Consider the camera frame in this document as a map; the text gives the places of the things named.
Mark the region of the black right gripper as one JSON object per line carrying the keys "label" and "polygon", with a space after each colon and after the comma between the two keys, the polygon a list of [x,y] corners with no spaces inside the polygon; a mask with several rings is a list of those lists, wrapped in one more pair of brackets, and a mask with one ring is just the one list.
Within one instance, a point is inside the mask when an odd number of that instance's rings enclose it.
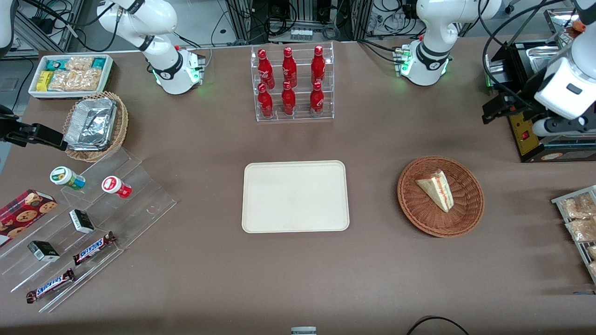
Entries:
{"label": "black right gripper", "polygon": [[16,146],[27,146],[27,143],[44,144],[45,146],[65,151],[68,143],[64,141],[61,132],[39,123],[28,125],[22,123],[19,117],[6,106],[0,106],[0,140]]}

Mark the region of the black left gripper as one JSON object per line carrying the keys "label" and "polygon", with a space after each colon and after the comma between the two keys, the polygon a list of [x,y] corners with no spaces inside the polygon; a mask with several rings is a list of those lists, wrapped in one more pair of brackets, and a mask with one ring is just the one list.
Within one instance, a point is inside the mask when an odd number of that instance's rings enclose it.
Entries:
{"label": "black left gripper", "polygon": [[492,99],[482,106],[483,124],[505,116],[522,115],[523,118],[535,118],[537,109],[534,104],[525,101],[519,94],[500,92],[500,99]]}

